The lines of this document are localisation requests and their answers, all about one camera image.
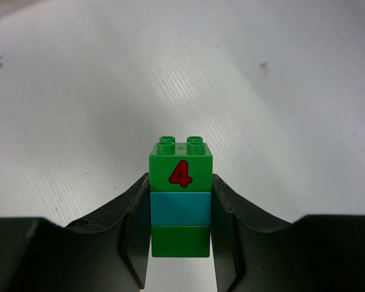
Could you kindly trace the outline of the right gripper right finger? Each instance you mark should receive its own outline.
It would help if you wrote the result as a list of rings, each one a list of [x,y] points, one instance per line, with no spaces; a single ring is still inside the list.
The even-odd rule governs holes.
[[[365,291],[365,215],[306,215],[289,223],[218,175],[211,212],[218,291]]]

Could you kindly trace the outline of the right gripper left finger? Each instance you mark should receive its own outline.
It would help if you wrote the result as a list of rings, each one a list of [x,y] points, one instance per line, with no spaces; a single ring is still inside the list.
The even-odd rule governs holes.
[[[0,291],[139,291],[150,247],[149,175],[67,226],[0,217]]]

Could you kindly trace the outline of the red green blue lego stack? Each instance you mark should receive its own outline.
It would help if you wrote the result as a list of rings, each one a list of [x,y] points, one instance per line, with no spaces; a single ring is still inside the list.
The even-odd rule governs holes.
[[[162,136],[149,155],[151,254],[210,255],[213,155],[200,136]]]

